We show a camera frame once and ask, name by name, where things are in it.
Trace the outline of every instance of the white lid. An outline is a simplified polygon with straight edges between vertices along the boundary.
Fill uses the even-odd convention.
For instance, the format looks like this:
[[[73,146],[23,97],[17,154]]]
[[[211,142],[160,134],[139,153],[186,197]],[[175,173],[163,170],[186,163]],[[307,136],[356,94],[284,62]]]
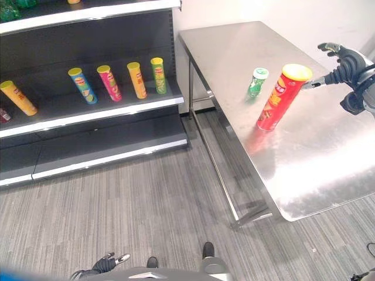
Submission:
[[[257,67],[256,69],[254,69],[254,72],[253,72],[253,76],[256,79],[265,80],[268,78],[268,75],[269,75],[268,70],[263,67]]]

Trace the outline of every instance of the stainless steel table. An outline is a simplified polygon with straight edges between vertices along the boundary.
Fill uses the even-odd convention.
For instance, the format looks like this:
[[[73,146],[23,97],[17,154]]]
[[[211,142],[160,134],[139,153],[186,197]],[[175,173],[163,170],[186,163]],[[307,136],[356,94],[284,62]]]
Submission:
[[[328,71],[261,22],[184,30],[179,37],[190,60],[190,114],[235,226],[259,218],[265,208],[259,206],[238,217],[194,112],[194,68],[207,90],[207,98],[197,100],[211,98],[222,110],[249,157],[252,176],[273,215],[296,221],[375,193],[375,120],[367,112],[353,116],[341,108],[340,101],[351,91],[348,86],[301,91],[276,129],[264,132],[255,123],[283,65],[306,65],[314,77]],[[249,101],[246,91],[256,67],[267,68],[270,76],[260,96]]]

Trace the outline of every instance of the store shelf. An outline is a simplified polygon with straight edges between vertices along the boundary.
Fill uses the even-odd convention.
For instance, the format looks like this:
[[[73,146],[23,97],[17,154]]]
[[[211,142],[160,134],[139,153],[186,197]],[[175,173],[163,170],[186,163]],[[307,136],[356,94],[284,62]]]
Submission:
[[[0,150],[0,186],[87,169],[187,144],[180,117],[173,114],[16,146]]]
[[[77,90],[73,94],[40,101],[37,105],[39,111],[34,116],[27,116],[17,108],[12,119],[0,125],[0,138],[183,103],[182,94],[174,78],[168,80],[167,93],[164,95],[156,92],[154,81],[148,81],[145,85],[148,95],[143,100],[136,97],[132,85],[125,85],[121,87],[122,101],[120,102],[112,101],[107,91],[101,89],[94,91],[98,95],[98,103],[89,105]]]
[[[0,186],[32,180],[39,152],[35,144],[0,150]]]
[[[22,17],[19,20],[1,23],[0,35],[85,20],[180,7],[180,0],[85,0],[73,5],[61,0],[45,2],[39,3],[33,8],[21,10]]]

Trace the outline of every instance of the black shoe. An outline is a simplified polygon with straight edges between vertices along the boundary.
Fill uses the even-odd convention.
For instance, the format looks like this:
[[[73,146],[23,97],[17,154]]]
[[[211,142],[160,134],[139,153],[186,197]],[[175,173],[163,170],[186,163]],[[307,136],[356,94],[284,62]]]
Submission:
[[[203,259],[208,256],[215,256],[215,248],[211,242],[206,242],[203,246]]]
[[[147,261],[147,268],[159,268],[158,259],[154,256],[150,257]]]

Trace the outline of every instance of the blue pringles can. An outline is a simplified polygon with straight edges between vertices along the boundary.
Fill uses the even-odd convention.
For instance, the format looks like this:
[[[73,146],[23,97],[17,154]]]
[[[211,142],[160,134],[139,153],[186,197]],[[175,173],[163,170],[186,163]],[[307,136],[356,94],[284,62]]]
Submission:
[[[70,78],[76,84],[78,90],[80,90],[82,96],[88,104],[96,104],[98,98],[91,89],[89,83],[87,82],[85,76],[82,73],[82,69],[79,67],[72,68],[68,71]]]

